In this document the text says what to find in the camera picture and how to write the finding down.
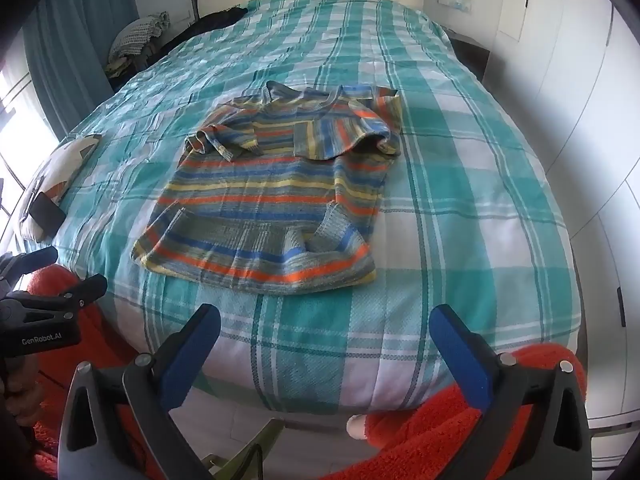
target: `teal plaid blanket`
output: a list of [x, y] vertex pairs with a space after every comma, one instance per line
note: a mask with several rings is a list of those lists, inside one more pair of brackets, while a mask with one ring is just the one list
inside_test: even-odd
[[[542, 167], [441, 28], [388, 0], [253, 0], [234, 26], [183, 43], [74, 131], [104, 137], [62, 201], [60, 262], [109, 281], [101, 308], [155, 350], [201, 303], [222, 333], [196, 386], [272, 410], [416, 406], [450, 382], [428, 337], [449, 303], [503, 351], [567, 344], [580, 323], [569, 238]], [[266, 81], [370, 84], [402, 97], [401, 155], [370, 239], [376, 280], [301, 296], [234, 292], [130, 257], [192, 134]]]

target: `blue gripper pad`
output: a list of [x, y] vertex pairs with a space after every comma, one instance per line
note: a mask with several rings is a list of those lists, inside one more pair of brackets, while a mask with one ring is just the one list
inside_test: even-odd
[[13, 276], [6, 276], [6, 279], [18, 280], [23, 274], [31, 274], [36, 270], [43, 269], [58, 260], [58, 251], [55, 247], [49, 246], [33, 251], [33, 253], [18, 254], [15, 256], [15, 264], [12, 267]]
[[158, 396], [165, 411], [182, 405], [219, 335], [220, 311], [203, 304], [180, 332], [170, 336], [186, 338], [180, 341], [175, 356], [159, 378]]
[[447, 304], [431, 311], [429, 334], [468, 405], [484, 413], [493, 399], [498, 374], [496, 355], [491, 347], [478, 334], [469, 331]]

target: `human hand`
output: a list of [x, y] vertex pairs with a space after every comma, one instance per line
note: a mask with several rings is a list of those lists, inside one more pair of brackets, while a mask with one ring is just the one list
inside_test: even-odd
[[15, 416], [20, 426], [33, 426], [40, 418], [40, 403], [44, 400], [44, 389], [36, 382], [38, 358], [34, 355], [24, 357], [22, 366], [7, 377], [7, 384], [0, 381], [0, 395], [8, 389], [11, 396], [5, 400], [7, 411]]

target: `teal curtain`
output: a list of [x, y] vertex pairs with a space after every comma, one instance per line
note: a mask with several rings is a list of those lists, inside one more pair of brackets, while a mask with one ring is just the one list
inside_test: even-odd
[[135, 0], [41, 0], [29, 16], [27, 63], [59, 139], [113, 95], [103, 66], [117, 34], [137, 18]]

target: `finger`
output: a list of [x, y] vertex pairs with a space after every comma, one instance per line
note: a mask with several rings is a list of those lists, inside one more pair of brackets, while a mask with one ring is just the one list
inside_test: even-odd
[[36, 381], [38, 375], [38, 358], [35, 354], [24, 357], [22, 366], [15, 372], [9, 374], [7, 386], [10, 392], [20, 392], [28, 390]]
[[6, 402], [6, 408], [12, 415], [25, 415], [33, 413], [40, 403], [44, 400], [44, 388], [42, 384], [36, 383], [36, 385], [20, 395], [9, 397]]
[[42, 409], [38, 408], [35, 412], [29, 415], [21, 415], [15, 418], [15, 421], [18, 423], [18, 426], [25, 426], [26, 428], [31, 428], [35, 425], [36, 422], [40, 420], [40, 416], [42, 415]]

